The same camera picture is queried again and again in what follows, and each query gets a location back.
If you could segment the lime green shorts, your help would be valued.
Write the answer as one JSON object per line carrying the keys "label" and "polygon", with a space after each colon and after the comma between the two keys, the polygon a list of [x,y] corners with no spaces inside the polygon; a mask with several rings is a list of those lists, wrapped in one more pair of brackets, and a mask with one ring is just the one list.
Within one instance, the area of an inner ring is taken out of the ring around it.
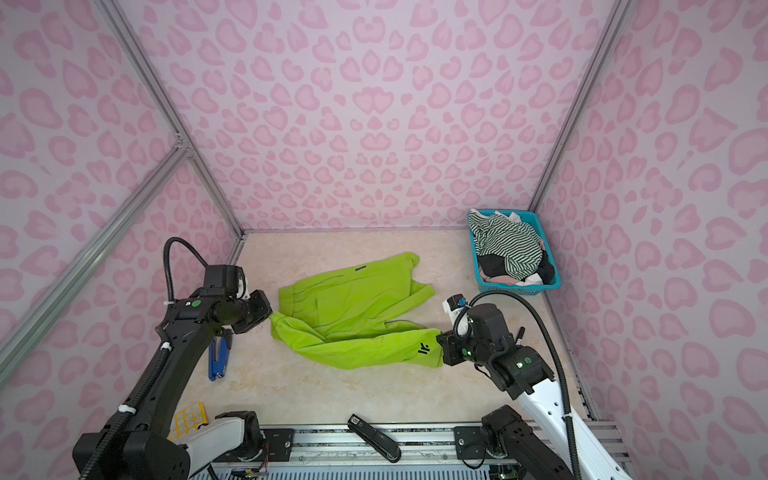
{"label": "lime green shorts", "polygon": [[418,255],[406,252],[283,287],[270,333],[302,357],[338,369],[438,368],[440,331],[406,318],[434,296],[432,286],[412,278],[419,263]]}

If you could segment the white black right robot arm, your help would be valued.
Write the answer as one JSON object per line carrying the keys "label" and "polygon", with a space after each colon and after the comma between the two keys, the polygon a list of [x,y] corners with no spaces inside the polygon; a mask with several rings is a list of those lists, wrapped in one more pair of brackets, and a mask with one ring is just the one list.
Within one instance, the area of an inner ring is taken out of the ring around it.
{"label": "white black right robot arm", "polygon": [[509,405],[499,407],[482,417],[475,441],[457,440],[461,460],[513,460],[520,479],[628,478],[573,410],[568,390],[558,380],[562,367],[549,366],[524,345],[523,329],[511,333],[498,307],[470,305],[461,295],[444,301],[443,309],[452,323],[437,338],[444,363],[472,363],[535,423],[529,426]]}

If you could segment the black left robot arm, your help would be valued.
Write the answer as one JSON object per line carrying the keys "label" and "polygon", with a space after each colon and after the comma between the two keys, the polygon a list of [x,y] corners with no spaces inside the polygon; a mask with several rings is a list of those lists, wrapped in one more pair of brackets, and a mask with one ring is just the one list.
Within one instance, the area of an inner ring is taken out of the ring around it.
{"label": "black left robot arm", "polygon": [[246,333],[272,313],[261,290],[248,298],[199,290],[178,300],[157,327],[160,345],[136,386],[97,433],[86,433],[72,452],[82,479],[186,479],[226,453],[250,460],[265,439],[252,411],[225,416],[237,429],[205,453],[169,440],[180,397],[200,357],[225,327]]}

